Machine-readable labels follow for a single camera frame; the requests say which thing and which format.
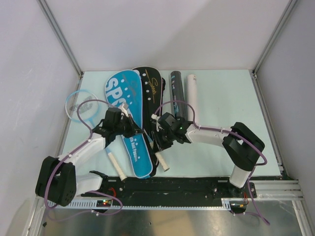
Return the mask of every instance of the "white shuttlecock tube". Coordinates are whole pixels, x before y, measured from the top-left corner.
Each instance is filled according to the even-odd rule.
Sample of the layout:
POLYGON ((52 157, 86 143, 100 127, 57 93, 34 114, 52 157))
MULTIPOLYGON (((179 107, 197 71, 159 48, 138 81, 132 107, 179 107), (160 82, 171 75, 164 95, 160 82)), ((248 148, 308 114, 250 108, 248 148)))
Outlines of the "white shuttlecock tube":
POLYGON ((124 174, 123 170, 120 168, 115 156, 111 152, 108 152, 107 156, 108 156, 109 160, 112 162, 112 164, 113 164, 115 170, 117 171, 121 181, 124 181, 127 178, 127 176, 124 174))
MULTIPOLYGON (((199 107, 198 107, 198 91, 197 91, 197 78, 195 75, 187 76, 187 102, 195 110, 195 122, 199 123, 199 107)), ((188 108, 188 120, 192 121, 193 112, 188 108)))
POLYGON ((159 152, 156 152, 155 155, 157 156, 157 159, 159 161, 159 163, 162 165, 162 168, 165 171, 168 171, 169 170, 169 166, 166 164, 164 158, 162 157, 161 153, 159 152))

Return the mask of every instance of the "purple cable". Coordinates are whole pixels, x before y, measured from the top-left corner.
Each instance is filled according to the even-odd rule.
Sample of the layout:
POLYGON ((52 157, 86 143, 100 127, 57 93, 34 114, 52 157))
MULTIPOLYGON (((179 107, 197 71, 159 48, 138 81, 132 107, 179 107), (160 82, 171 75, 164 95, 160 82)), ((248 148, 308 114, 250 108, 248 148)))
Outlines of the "purple cable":
MULTIPOLYGON (((157 108, 157 110, 154 112, 154 114, 156 115, 156 114, 158 113, 158 111, 161 109, 162 106, 164 106, 164 105, 166 105, 166 104, 168 104, 168 103, 174 103, 174 102, 184 103, 184 104, 186 104, 187 106, 189 106, 189 107, 191 108, 192 113, 193 113, 192 123, 193 123, 193 125, 194 125, 196 128, 198 128, 198 129, 203 129, 203 130, 212 130, 212 131, 224 132, 224 133, 228 133, 228 134, 234 135, 235 137, 241 139, 243 142, 245 142, 246 144, 248 144, 252 149, 254 149, 254 150, 262 157, 262 159, 264 160, 264 162, 263 162, 263 163, 258 163, 258 164, 256 164, 255 166, 264 166, 264 165, 267 164, 267 158, 265 157, 265 155, 262 154, 262 152, 261 152, 258 148, 256 148, 250 141, 248 141, 247 139, 245 139, 245 138, 242 137, 241 135, 239 135, 239 134, 237 134, 237 133, 235 133, 235 132, 233 132, 233 131, 229 131, 229 130, 225 130, 225 129, 221 129, 221 128, 213 128, 213 127, 202 127, 202 126, 198 126, 198 125, 196 124, 196 122, 195 122, 195 110, 194 110, 194 108, 191 106, 191 104, 189 104, 189 103, 187 103, 187 102, 185 102, 185 101, 172 100, 172 101, 164 102, 163 104, 161 104, 161 105, 157 108)), ((252 172, 250 173, 250 175, 249 175, 249 177, 248 177, 248 179, 247 179, 247 187, 248 187, 249 190, 251 189, 251 188, 250 188, 250 178, 251 178, 251 176, 252 176, 254 170, 255 170, 255 168, 252 170, 252 172)), ((254 205, 256 211, 257 211, 257 214, 256 214, 256 213, 253 213, 253 212, 248 212, 248 213, 246 213, 246 214, 248 214, 248 215, 258 215, 266 225, 270 225, 270 222, 269 222, 266 218, 264 218, 264 217, 262 216, 260 210, 258 209, 258 207, 257 207, 257 205, 256 205, 256 203, 255 203, 255 200, 254 200, 254 198, 253 198, 253 196, 252 196, 252 192, 249 191, 249 193, 250 193, 250 196, 251 196, 251 199, 252 199, 252 203, 253 203, 253 205, 254 205)))
POLYGON ((69 216, 67 218, 64 218, 64 219, 60 219, 60 220, 56 220, 56 219, 53 219, 50 217, 49 213, 47 213, 47 217, 51 220, 51 221, 54 221, 54 222, 62 222, 62 221, 65 221, 65 220, 68 220, 68 219, 71 219, 73 217, 76 217, 77 215, 81 215, 83 213, 95 213, 95 214, 98 214, 98 215, 115 215, 117 214, 118 212, 120 212, 122 209, 123 209, 123 203, 116 197, 113 197, 113 196, 110 196, 110 195, 107 195, 105 193, 100 193, 100 192, 97 192, 97 191, 90 191, 89 193, 95 193, 95 194, 99 194, 99 195, 102 195, 102 196, 105 196, 105 197, 108 197, 108 198, 111 198, 111 199, 114 199, 116 200, 119 205, 120 205, 120 208, 115 211, 115 212, 112 212, 112 213, 101 213, 101 212, 98 212, 98 211, 94 211, 94 210, 83 210, 83 211, 80 211, 72 216, 69 216))
POLYGON ((82 106, 83 104, 85 104, 85 103, 87 103, 87 102, 94 102, 94 101, 95 101, 95 102, 103 102, 103 103, 105 103, 105 104, 107 104, 107 105, 109 105, 109 106, 112 106, 112 105, 109 104, 108 102, 103 101, 103 100, 99 100, 99 99, 87 100, 87 101, 82 102, 82 103, 78 106, 78 109, 77 109, 78 118, 79 118, 79 120, 89 129, 90 135, 89 135, 89 137, 88 137, 87 140, 85 140, 81 145, 79 145, 77 148, 75 148, 73 151, 71 151, 67 156, 65 156, 65 157, 57 164, 57 166, 54 168, 54 170, 52 171, 51 175, 49 176, 49 179, 48 179, 48 182, 47 182, 47 185, 46 185, 46 189, 45 189, 45 194, 44 194, 44 203, 45 203, 45 207, 47 208, 47 210, 52 210, 52 209, 54 209, 54 208, 57 206, 57 204, 55 204, 55 205, 52 206, 52 207, 48 206, 48 193, 49 193, 50 185, 51 185, 51 183, 52 183, 52 181, 53 181, 53 178, 54 178, 56 172, 58 171, 59 167, 63 164, 63 162, 64 162, 65 160, 67 160, 67 159, 69 158, 69 155, 74 154, 76 151, 78 151, 80 148, 82 148, 85 144, 87 144, 87 143, 89 142, 88 140, 89 140, 89 139, 92 137, 92 135, 93 135, 92 129, 89 127, 88 124, 86 124, 86 123, 82 120, 82 118, 81 118, 81 116, 80 116, 80 113, 79 113, 79 110, 80 110, 80 108, 81 108, 81 106, 82 106))

